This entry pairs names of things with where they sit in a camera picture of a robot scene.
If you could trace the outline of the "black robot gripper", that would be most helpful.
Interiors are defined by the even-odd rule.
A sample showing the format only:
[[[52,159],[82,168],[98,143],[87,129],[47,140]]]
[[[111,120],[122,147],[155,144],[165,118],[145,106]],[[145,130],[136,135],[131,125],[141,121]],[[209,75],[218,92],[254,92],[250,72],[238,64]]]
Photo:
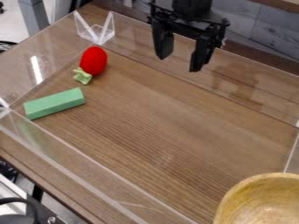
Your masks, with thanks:
[[[154,49],[161,60],[174,52],[174,34],[197,39],[191,54],[191,72],[199,72],[210,62],[215,46],[222,48],[230,21],[211,9],[213,0],[149,0]]]

